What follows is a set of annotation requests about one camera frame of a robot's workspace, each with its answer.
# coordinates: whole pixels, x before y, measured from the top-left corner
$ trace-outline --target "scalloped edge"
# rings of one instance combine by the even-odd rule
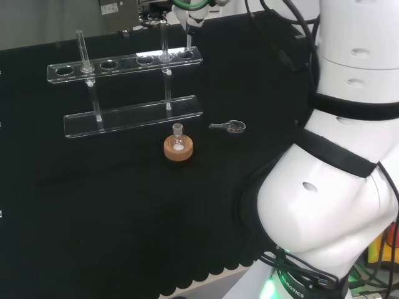
[[[228,269],[224,268],[223,272],[220,273],[219,275],[213,275],[213,274],[209,273],[207,279],[204,280],[203,282],[197,282],[197,281],[193,280],[193,282],[191,283],[191,285],[188,288],[184,288],[184,289],[176,288],[175,292],[172,295],[170,295],[170,296],[160,295],[158,297],[158,299],[171,299],[173,297],[178,296],[179,294],[181,294],[183,292],[194,290],[195,288],[202,287],[203,285],[206,285],[211,282],[215,282],[219,279],[228,277],[230,275],[233,275],[233,274],[236,274],[236,273],[239,273],[242,271],[247,271],[249,268],[251,268],[251,266],[245,267],[245,266],[239,264],[238,267],[235,268],[234,270],[228,270]]]

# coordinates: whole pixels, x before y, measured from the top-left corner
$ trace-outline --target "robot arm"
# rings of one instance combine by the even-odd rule
[[[306,19],[315,18],[317,0],[293,1]],[[399,111],[399,2],[319,2],[320,80],[315,85],[318,94],[333,99],[333,108],[315,109],[304,129],[359,158],[371,163],[385,159],[388,169],[399,169],[398,163],[390,162],[399,158],[399,113],[373,117],[373,109],[378,115],[377,111],[387,105]],[[198,8],[194,11],[174,8],[183,27],[202,26],[208,6],[199,8],[200,3],[202,0],[190,1]],[[266,3],[293,19],[282,0]],[[236,5],[242,5],[245,12],[244,1]],[[368,111],[368,118],[356,109],[352,114],[359,117],[348,117],[345,109],[337,109],[339,105],[353,107],[354,103],[359,111]],[[380,168],[361,177],[294,144],[262,185],[258,213],[270,238],[292,255],[291,263],[329,273],[345,283],[359,255],[397,217],[398,202]],[[301,283],[290,279],[290,273],[274,271],[272,281],[281,299],[311,295],[308,292],[305,297]]]

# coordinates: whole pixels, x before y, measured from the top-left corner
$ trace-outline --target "clear acrylic rack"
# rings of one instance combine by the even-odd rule
[[[95,60],[89,60],[83,32],[80,30],[76,32],[82,60],[66,64],[52,64],[47,67],[49,82],[66,83],[85,80],[90,92],[93,111],[64,116],[66,137],[76,138],[126,130],[196,117],[203,113],[195,95],[171,98],[170,87],[171,68],[198,64],[203,60],[201,53],[196,47],[191,46],[190,36],[187,38],[187,47],[168,49],[166,22],[161,21],[160,25],[162,50]],[[97,77],[159,69],[164,77],[164,100],[108,110],[100,109],[95,88]]]

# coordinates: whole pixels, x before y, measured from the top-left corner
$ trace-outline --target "black tablecloth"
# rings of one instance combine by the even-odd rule
[[[296,67],[305,64],[294,29],[265,14],[256,21]],[[183,46],[182,28],[168,29],[170,47]],[[159,49],[159,33],[87,39],[90,58]],[[248,234],[235,224],[234,200],[305,115],[306,71],[284,66],[246,15],[206,21],[195,45],[204,61],[173,69],[172,97],[195,94],[204,110],[181,121],[195,147],[183,164],[163,155],[171,123],[64,137],[63,116],[91,110],[87,87],[53,85],[46,72],[79,60],[74,40],[0,52],[0,298],[158,298],[267,249],[256,210],[240,216]],[[163,98],[160,70],[97,86],[103,109]],[[245,134],[208,129],[234,119]]]

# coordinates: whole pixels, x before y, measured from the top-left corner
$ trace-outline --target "white label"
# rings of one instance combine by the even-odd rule
[[[111,14],[113,12],[118,12],[118,4],[117,3],[112,3],[112,4],[108,4],[108,5],[103,5],[101,7],[101,14]]]

